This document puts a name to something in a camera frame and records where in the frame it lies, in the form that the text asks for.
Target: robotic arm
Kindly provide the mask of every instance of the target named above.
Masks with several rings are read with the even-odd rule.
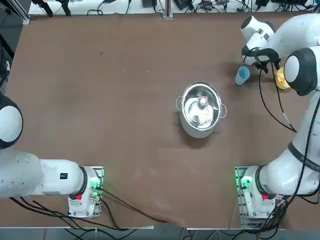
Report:
[[[103,167],[79,166],[64,159],[39,159],[13,150],[23,130],[19,107],[0,93],[0,198],[28,195],[68,195],[69,215],[101,214]]]
[[[320,98],[320,14],[295,16],[275,33],[269,24],[251,16],[243,22],[241,31],[245,39],[251,36],[242,48],[242,59],[246,64],[268,72],[267,63],[279,64],[281,58],[288,56],[284,65],[286,81],[298,95],[310,97],[304,119],[287,149],[267,165],[250,166],[242,177],[248,215],[263,219],[274,209],[276,194],[294,194],[301,175],[308,133]],[[312,193],[319,186],[319,112],[312,126],[298,195]]]

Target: plastic cup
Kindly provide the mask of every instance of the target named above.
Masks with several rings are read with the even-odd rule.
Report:
[[[241,66],[235,76],[235,84],[242,85],[250,77],[249,68]]]

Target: cable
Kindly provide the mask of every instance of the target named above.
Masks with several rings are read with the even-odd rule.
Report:
[[[226,233],[226,232],[224,232],[224,231],[222,231],[222,230],[219,230],[219,231],[222,232],[223,234],[227,235],[227,236],[235,236],[235,235],[237,235],[237,234]]]
[[[308,202],[308,203],[310,203],[310,204],[319,204],[317,201],[310,201],[310,200],[304,198],[303,196],[298,196],[298,197],[301,198],[301,199],[303,199],[303,200],[305,200],[306,202]]]
[[[33,4],[36,5],[38,8],[40,8],[41,11],[42,11],[45,15],[48,15],[48,14],[42,9],[42,7],[39,6],[39,4],[36,4],[36,3],[33,3]]]
[[[308,154],[308,150],[309,150],[309,144],[310,144],[310,139],[311,139],[311,132],[314,126],[314,122],[318,113],[318,109],[319,109],[319,105],[320,105],[320,97],[318,99],[318,102],[316,103],[314,112],[313,112],[313,116],[311,119],[311,123],[310,123],[310,127],[309,127],[309,132],[307,135],[307,139],[306,139],[306,145],[305,145],[305,152],[304,152],[304,156],[303,156],[303,163],[302,163],[302,168],[301,168],[301,173],[300,173],[300,177],[296,186],[296,189],[292,195],[292,198],[290,199],[290,201],[288,202],[288,206],[293,202],[293,200],[295,199],[298,191],[299,191],[299,187],[301,185],[301,181],[302,181],[302,177],[304,175],[304,171],[305,171],[305,166],[306,166],[306,162],[307,162],[307,154]]]
[[[14,200],[15,203],[19,203],[20,206],[23,205],[22,203],[18,202],[18,201],[17,201],[16,199],[14,199],[14,198],[10,198],[10,199],[11,199],[11,200]],[[35,208],[35,209],[39,209],[39,210],[43,210],[43,211],[47,211],[47,212],[52,213],[54,216],[56,216],[57,218],[63,220],[65,223],[67,223],[67,224],[68,224],[71,228],[73,228],[73,229],[78,229],[78,230],[83,230],[83,231],[85,231],[82,235],[77,236],[77,235],[73,234],[72,232],[68,231],[67,229],[65,229],[67,232],[69,232],[69,233],[72,234],[73,236],[77,237],[77,239],[83,240],[81,237],[82,237],[84,234],[86,234],[87,232],[91,232],[91,231],[94,231],[94,230],[95,230],[95,229],[86,230],[86,229],[80,227],[71,217],[66,216],[66,215],[64,215],[63,213],[58,212],[58,211],[52,211],[52,210],[50,210],[50,209],[42,206],[40,203],[38,203],[38,202],[36,202],[36,201],[34,201],[34,200],[33,200],[33,202],[36,203],[36,204],[38,204],[38,205],[41,206],[41,207],[37,207],[37,206],[34,206],[34,205],[28,203],[23,197],[21,197],[20,199],[21,199],[25,204],[27,204],[28,206],[30,206],[30,207],[32,207],[32,208]],[[32,208],[29,209],[29,208],[26,207],[26,206],[24,206],[24,207],[25,207],[26,209],[32,211],[32,212],[38,212],[38,211],[35,211],[35,210],[32,209]],[[71,218],[70,220],[71,220],[75,225],[77,225],[77,227],[79,227],[79,228],[75,228],[75,227],[72,226],[70,223],[68,223],[67,221],[65,221],[65,220],[63,219],[63,218],[65,218],[65,217],[68,218],[68,219]],[[108,232],[106,232],[106,231],[104,231],[104,230],[98,229],[97,231],[98,231],[98,232],[102,232],[102,233],[108,235],[110,238],[112,238],[112,240],[122,240],[122,239],[128,237],[129,235],[133,234],[136,230],[137,230],[137,229],[131,231],[130,233],[126,234],[125,236],[123,236],[123,237],[121,237],[121,238],[119,238],[119,239],[116,239],[113,235],[111,235],[110,233],[108,233]]]
[[[104,206],[106,207],[108,213],[109,213],[109,216],[110,216],[110,219],[111,219],[111,222],[113,224],[113,226],[116,228],[116,229],[120,229],[120,227],[116,224],[116,221],[111,213],[111,209],[109,207],[109,205],[107,204],[107,202],[103,199],[101,199],[101,202],[104,204]]]
[[[262,100],[262,103],[264,105],[264,108],[267,110],[267,112],[271,115],[271,117],[273,117],[274,120],[276,120],[279,124],[281,124],[283,127],[285,127],[286,129],[289,129],[291,131],[294,132],[293,129],[291,129],[289,126],[285,125],[284,123],[282,123],[281,121],[279,121],[268,109],[266,103],[265,103],[265,100],[264,100],[264,97],[262,95],[262,91],[261,91],[261,73],[262,73],[262,69],[260,69],[260,73],[259,73],[259,91],[260,91],[260,97],[261,97],[261,100]]]
[[[191,10],[191,11],[192,11],[192,10],[193,10],[193,11],[195,10],[194,1],[195,1],[195,0],[193,0],[193,1],[189,4],[189,6],[187,7],[187,9],[186,9],[185,12],[184,12],[185,14],[188,12],[188,10]]]
[[[223,6],[223,9],[225,12],[227,12],[227,5],[224,4],[224,2],[222,0],[220,0],[222,6]]]
[[[129,7],[130,7],[130,4],[131,4],[131,1],[132,1],[132,0],[128,0],[128,7],[126,8],[125,14],[127,14],[128,11],[129,11]]]
[[[239,1],[239,0],[233,0],[233,1],[241,3],[242,6],[246,6],[246,9],[248,9],[249,12],[252,12],[252,9],[244,1]]]
[[[283,4],[284,4],[284,1],[280,3],[280,6],[275,10],[275,12],[277,12],[283,6]]]
[[[74,235],[72,232],[70,232],[68,229],[64,229],[64,230],[66,230],[68,233],[70,233],[70,234],[72,234],[72,235]],[[78,240],[78,239],[80,239],[80,240],[82,240],[82,238],[81,237],[83,237],[85,234],[87,234],[87,233],[89,233],[89,232],[93,232],[93,231],[95,231],[96,229],[89,229],[89,230],[86,230],[84,233],[82,233],[80,236],[75,236],[76,237],[76,239],[75,240]]]
[[[23,197],[20,197],[20,199],[21,199],[26,205],[28,205],[28,206],[31,207],[31,208],[39,209],[39,210],[45,210],[45,211],[50,212],[51,214],[53,214],[53,215],[55,215],[55,216],[57,216],[57,217],[59,217],[59,216],[57,215],[57,214],[59,214],[59,215],[60,215],[59,218],[60,218],[62,221],[64,221],[66,224],[68,224],[71,228],[73,228],[73,229],[81,229],[81,230],[84,230],[84,231],[85,231],[85,229],[81,228],[73,219],[70,219],[70,220],[71,220],[78,228],[72,226],[69,222],[67,222],[66,220],[64,220],[62,216],[65,216],[65,215],[64,215],[63,213],[60,213],[60,212],[58,212],[58,211],[49,210],[48,208],[44,207],[43,205],[41,205],[40,203],[38,203],[37,201],[34,201],[34,200],[33,200],[32,202],[34,202],[35,204],[39,205],[40,207],[37,207],[37,206],[35,206],[35,205],[32,205],[31,203],[27,202]]]
[[[306,10],[306,9],[300,9],[300,8],[298,8],[298,6],[297,6],[296,4],[294,4],[294,6],[295,6],[295,8],[298,9],[298,11],[300,11],[300,12],[303,12],[303,11]]]
[[[42,212],[42,211],[39,211],[39,210],[35,210],[35,209],[32,209],[32,208],[30,208],[28,206],[25,206],[21,202],[19,202],[18,200],[14,199],[13,197],[10,197],[10,199],[13,202],[15,202],[16,204],[18,204],[20,207],[22,207],[24,209],[27,209],[27,210],[29,210],[31,212],[42,214],[42,215],[53,217],[53,218],[58,218],[58,216],[56,216],[54,214],[49,214],[49,213]],[[89,223],[89,224],[101,226],[101,227],[108,228],[108,229],[111,229],[111,230],[126,231],[126,230],[122,230],[122,229],[115,229],[113,227],[110,227],[110,226],[107,226],[107,225],[104,225],[104,224],[101,224],[101,223],[98,223],[98,222],[90,221],[90,220],[87,220],[87,219],[84,219],[84,218],[79,218],[79,217],[74,217],[74,216],[67,216],[67,215],[64,215],[61,212],[59,212],[59,214],[61,214],[62,218],[75,219],[75,220],[78,220],[78,221],[82,221],[82,222],[86,222],[86,223]]]
[[[263,240],[272,239],[276,235],[276,233],[278,232],[278,229],[279,229],[279,224],[276,226],[275,231],[271,236],[269,236],[269,237],[260,237],[260,239],[263,239]]]
[[[62,8],[62,4],[61,6],[59,7],[59,9],[57,11],[55,11],[55,13],[53,15],[55,15],[60,9]]]
[[[219,9],[218,9],[218,8],[216,8],[215,6],[212,6],[212,8],[213,8],[213,9],[215,9],[215,10],[217,10],[217,11],[218,11],[218,13],[221,13],[221,12],[219,11]]]
[[[161,6],[162,11],[165,12],[165,9],[164,9],[164,6],[162,5],[161,0],[159,0],[159,3],[160,3],[160,6]]]
[[[302,194],[302,195],[298,195],[298,196],[299,197],[312,197],[312,196],[316,195],[319,191],[320,191],[320,180],[319,180],[319,184],[318,184],[318,187],[316,188],[316,190],[314,190],[313,192],[311,192],[309,194]]]
[[[210,240],[217,232],[219,233],[218,230],[215,230],[215,231],[209,236],[209,238],[208,238],[207,240]]]
[[[102,10],[100,10],[99,8],[100,8],[101,5],[104,4],[104,3],[105,3],[105,1],[103,0],[103,1],[99,4],[99,6],[98,6],[97,9],[89,9],[89,10],[86,12],[86,15],[88,16],[90,12],[97,12],[97,14],[98,14],[99,16],[102,16],[102,15],[104,14],[104,12],[103,12]]]
[[[114,194],[112,194],[111,192],[109,192],[109,191],[107,191],[107,190],[104,190],[104,189],[101,188],[101,187],[96,187],[95,189],[105,192],[106,194],[112,196],[113,198],[117,199],[117,200],[120,201],[121,203],[127,205],[127,206],[128,206],[129,208],[131,208],[132,210],[140,213],[141,215],[143,215],[143,216],[145,216],[145,217],[147,217],[147,218],[149,218],[149,219],[151,219],[151,220],[153,220],[153,221],[156,221],[156,222],[159,222],[159,223],[166,223],[166,221],[160,220],[160,219],[158,219],[158,218],[155,218],[155,217],[153,217],[153,216],[150,216],[150,215],[144,213],[143,211],[141,211],[141,210],[139,210],[138,208],[130,205],[129,203],[126,203],[125,201],[121,200],[119,197],[115,196]]]
[[[289,124],[289,126],[292,128],[293,132],[296,133],[297,130],[294,128],[294,126],[291,125],[291,123],[289,122],[289,119],[287,118],[284,108],[282,107],[282,103],[281,103],[281,99],[280,99],[280,94],[279,94],[279,89],[277,87],[277,81],[276,81],[276,76],[275,76],[275,70],[274,70],[274,65],[273,63],[271,63],[271,69],[272,69],[272,76],[273,76],[273,81],[274,81],[274,86],[276,89],[276,93],[278,95],[278,100],[279,100],[279,105],[282,111],[282,114],[284,115],[284,118],[286,119],[287,123]]]
[[[245,230],[242,230],[242,231],[238,232],[238,234],[236,234],[236,235],[232,238],[232,240],[235,240],[240,234],[243,234],[243,233],[245,233]]]
[[[123,237],[118,238],[117,240],[125,239],[126,237],[130,236],[131,234],[133,234],[133,233],[134,233],[135,231],[137,231],[137,230],[138,230],[138,229],[135,229],[135,230],[129,232],[127,235],[124,235]]]
[[[84,232],[81,236],[77,236],[75,235],[73,232],[69,231],[68,229],[64,229],[66,230],[68,233],[70,233],[71,235],[73,235],[74,237],[76,237],[76,239],[80,239],[80,240],[84,240],[83,238],[81,238],[84,234],[86,234],[87,232]]]

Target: brown table surface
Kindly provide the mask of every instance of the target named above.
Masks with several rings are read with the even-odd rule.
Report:
[[[278,28],[292,15],[256,17]],[[245,85],[235,85],[245,44],[240,26],[248,16],[33,18],[23,27],[7,91],[24,116],[15,147],[43,159],[105,166],[106,189],[169,223],[228,228],[237,195],[235,166],[270,162],[294,136],[264,109],[257,69],[250,68]],[[217,89],[228,113],[210,137],[193,139],[180,127],[175,100],[201,80]],[[284,121],[271,74],[262,82],[267,105]],[[298,128],[308,97],[287,90],[281,98]],[[67,211],[65,196],[36,199],[52,210]],[[154,224],[108,202],[121,226]],[[0,206],[3,227],[66,226],[8,199]],[[232,227],[239,228],[238,208],[235,214]],[[318,215],[318,206],[297,199],[282,227],[317,230]],[[111,225],[105,210],[96,221]]]

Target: stainless steel pot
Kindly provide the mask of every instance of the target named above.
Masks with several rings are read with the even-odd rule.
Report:
[[[216,89],[205,82],[189,85],[182,96],[177,97],[175,106],[183,129],[191,136],[202,139],[209,136],[219,119],[227,115],[227,108],[221,103]]]

